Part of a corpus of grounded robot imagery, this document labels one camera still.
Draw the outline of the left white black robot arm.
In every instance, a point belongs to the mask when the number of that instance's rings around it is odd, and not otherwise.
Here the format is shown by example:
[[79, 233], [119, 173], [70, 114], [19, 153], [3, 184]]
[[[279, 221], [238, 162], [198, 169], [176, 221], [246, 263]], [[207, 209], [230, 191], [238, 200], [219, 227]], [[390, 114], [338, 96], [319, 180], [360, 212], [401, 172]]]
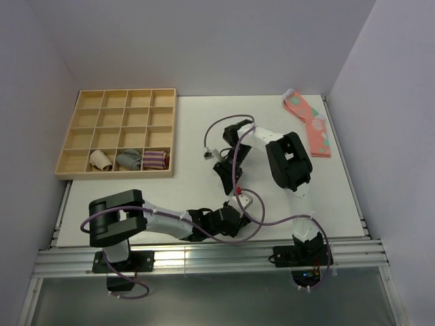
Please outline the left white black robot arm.
[[108, 264], [117, 271], [130, 268], [133, 255], [129, 239], [141, 232], [202, 242], [218, 235], [234, 238], [251, 223], [229, 201], [215, 211], [201, 208], [176, 212], [144, 200], [138, 189], [93, 200], [88, 212], [80, 230], [89, 235], [91, 247], [103, 250]]

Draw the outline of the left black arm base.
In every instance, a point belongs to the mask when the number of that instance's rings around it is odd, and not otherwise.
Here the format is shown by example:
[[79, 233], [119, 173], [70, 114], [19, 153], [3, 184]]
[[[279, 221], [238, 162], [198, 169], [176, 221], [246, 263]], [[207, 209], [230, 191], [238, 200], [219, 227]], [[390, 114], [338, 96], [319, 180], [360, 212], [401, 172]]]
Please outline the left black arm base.
[[[151, 272], [154, 269], [154, 251], [131, 251], [126, 261], [111, 263], [111, 266], [121, 274], [132, 272], [134, 276], [130, 279], [136, 279], [140, 272]], [[114, 273], [107, 266], [103, 257], [103, 251], [97, 251], [94, 255], [92, 264], [93, 274]], [[134, 284], [120, 276], [108, 276], [106, 278], [107, 289], [112, 292], [129, 292], [133, 289]]]

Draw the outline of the purple striped sock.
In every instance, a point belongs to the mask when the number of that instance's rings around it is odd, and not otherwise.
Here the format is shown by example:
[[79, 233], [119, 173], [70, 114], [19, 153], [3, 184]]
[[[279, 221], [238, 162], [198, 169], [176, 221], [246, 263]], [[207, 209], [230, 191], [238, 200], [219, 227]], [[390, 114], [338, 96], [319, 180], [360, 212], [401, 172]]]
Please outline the purple striped sock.
[[166, 151], [146, 150], [142, 157], [143, 170], [167, 170], [169, 168], [170, 155]]

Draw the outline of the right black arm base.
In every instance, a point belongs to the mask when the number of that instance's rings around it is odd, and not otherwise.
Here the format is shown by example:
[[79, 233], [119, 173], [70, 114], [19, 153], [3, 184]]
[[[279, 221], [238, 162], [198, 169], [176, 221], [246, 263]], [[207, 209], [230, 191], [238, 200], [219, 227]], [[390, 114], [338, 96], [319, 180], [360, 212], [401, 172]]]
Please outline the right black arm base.
[[334, 263], [325, 245], [316, 249], [298, 245], [275, 246], [268, 261], [276, 268], [299, 268], [312, 272]]

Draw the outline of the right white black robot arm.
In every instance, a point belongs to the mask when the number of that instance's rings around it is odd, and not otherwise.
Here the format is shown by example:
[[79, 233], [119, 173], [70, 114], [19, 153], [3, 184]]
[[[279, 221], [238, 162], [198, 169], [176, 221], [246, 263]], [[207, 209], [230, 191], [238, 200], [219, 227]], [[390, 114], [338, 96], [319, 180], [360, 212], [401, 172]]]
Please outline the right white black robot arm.
[[257, 224], [273, 226], [290, 221], [294, 257], [300, 264], [310, 264], [317, 255], [331, 259], [328, 237], [313, 217], [309, 200], [313, 166], [300, 137], [295, 132], [282, 134], [259, 127], [248, 115], [243, 118], [223, 131], [223, 140], [230, 146], [228, 154], [221, 156], [218, 151], [212, 153], [217, 160], [213, 170], [220, 177], [225, 194], [236, 193], [237, 183], [243, 174], [241, 165], [251, 149], [263, 151], [273, 181], [285, 192], [290, 202], [292, 216]]

